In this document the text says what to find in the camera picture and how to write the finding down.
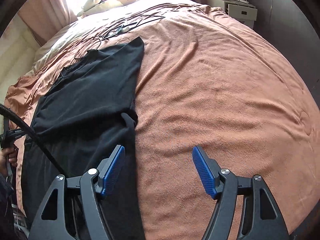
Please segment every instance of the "white cable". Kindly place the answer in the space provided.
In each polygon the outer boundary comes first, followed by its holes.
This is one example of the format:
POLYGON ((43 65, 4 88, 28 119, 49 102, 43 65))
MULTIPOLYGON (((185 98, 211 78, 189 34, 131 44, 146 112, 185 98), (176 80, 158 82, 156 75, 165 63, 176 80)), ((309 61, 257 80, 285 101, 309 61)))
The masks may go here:
POLYGON ((270 22, 271 22, 272 2, 273 2, 273 0, 271 0, 271 8, 270 8, 270 16, 269 16, 269 25, 270 25, 270 22))
POLYGON ((236 1, 236 0, 232 0, 232 2, 235 2, 239 6, 244 6, 245 4, 248 8, 250 7, 248 3, 241 3, 240 1, 236 1))
POLYGON ((7 207, 5 208, 5 213, 4 213, 4 216, 6 216, 6 214, 7 214, 7 210, 8 210, 8 204, 9 204, 9 201, 7 201, 7 207))

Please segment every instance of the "pink bedsheet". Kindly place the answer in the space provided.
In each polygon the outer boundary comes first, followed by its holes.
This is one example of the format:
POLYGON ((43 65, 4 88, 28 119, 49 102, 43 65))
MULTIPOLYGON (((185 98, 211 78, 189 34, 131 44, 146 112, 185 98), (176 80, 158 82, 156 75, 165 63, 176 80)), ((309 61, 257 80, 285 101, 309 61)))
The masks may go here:
MULTIPOLYGON (((188 0, 142 0, 119 10, 118 17, 130 10, 165 16, 102 43, 111 46, 137 36, 145 43, 136 88, 136 156, 147 240, 201 239, 215 201, 205 194, 192 162, 197 144, 236 175, 262 175, 293 231, 320 197, 320 112, 300 76, 272 45, 219 8, 188 0)), ((86 36, 104 29, 93 26, 86 36)), ((71 64, 79 41, 11 86, 6 106, 30 124, 38 99, 71 64)), ((17 145, 22 209, 23 139, 17 145)))

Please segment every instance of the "wall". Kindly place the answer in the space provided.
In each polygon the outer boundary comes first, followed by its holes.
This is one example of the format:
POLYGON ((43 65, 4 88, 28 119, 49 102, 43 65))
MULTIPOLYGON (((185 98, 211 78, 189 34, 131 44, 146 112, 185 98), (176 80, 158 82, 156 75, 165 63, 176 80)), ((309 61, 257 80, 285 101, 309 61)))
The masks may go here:
POLYGON ((292 0, 248 0, 258 9, 254 30, 296 69, 320 106, 320 39, 292 0))
POLYGON ((8 87, 31 69, 39 47, 28 27, 16 15, 0 38, 0 103, 4 103, 8 87))

